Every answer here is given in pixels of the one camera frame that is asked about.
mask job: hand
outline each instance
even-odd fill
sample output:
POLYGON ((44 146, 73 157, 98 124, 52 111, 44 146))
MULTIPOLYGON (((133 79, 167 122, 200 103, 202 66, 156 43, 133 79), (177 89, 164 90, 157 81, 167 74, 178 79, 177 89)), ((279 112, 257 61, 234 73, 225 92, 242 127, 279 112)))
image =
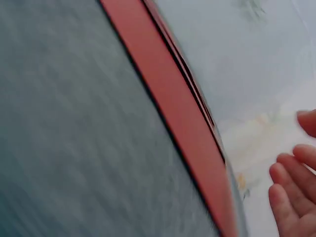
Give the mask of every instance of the hand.
MULTIPOLYGON (((316 111, 298 112, 300 126, 316 137, 316 111)), ((316 148, 297 145, 270 167, 269 200, 280 237, 316 237, 316 148)))

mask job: white surface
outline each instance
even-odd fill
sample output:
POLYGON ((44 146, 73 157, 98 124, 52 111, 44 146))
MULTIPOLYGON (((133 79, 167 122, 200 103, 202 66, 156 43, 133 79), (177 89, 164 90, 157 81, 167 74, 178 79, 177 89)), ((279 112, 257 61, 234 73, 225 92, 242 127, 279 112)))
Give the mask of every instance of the white surface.
POLYGON ((295 120, 296 110, 316 108, 316 1, 156 2, 201 86, 234 171, 250 189, 244 200, 250 236, 276 237, 269 166, 297 143, 316 144, 295 120))

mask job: fingernail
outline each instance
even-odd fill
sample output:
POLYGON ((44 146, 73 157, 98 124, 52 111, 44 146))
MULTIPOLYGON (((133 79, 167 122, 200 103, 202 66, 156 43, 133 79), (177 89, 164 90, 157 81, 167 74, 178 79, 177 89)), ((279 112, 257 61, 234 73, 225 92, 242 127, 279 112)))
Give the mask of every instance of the fingernail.
POLYGON ((302 115, 307 115, 309 112, 311 112, 310 110, 299 110, 296 112, 297 116, 302 116, 302 115))

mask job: red trim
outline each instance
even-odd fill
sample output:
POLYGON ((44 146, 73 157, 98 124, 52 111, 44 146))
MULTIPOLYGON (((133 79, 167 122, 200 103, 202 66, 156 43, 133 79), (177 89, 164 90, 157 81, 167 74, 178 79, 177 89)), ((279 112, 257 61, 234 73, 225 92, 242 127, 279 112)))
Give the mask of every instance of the red trim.
POLYGON ((140 0, 100 0, 173 133, 225 237, 237 236, 225 165, 194 96, 140 0))

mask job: blurry surface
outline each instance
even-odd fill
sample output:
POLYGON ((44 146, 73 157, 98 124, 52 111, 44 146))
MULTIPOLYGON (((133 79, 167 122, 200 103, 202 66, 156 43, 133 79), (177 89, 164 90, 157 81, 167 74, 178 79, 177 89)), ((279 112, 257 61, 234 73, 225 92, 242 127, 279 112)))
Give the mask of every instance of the blurry surface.
POLYGON ((316 107, 316 2, 156 3, 200 84, 236 177, 245 180, 240 192, 251 236, 277 236, 269 165, 296 143, 315 143, 298 128, 295 111, 316 107))
POLYGON ((0 1, 0 236, 217 235, 96 1, 0 1))

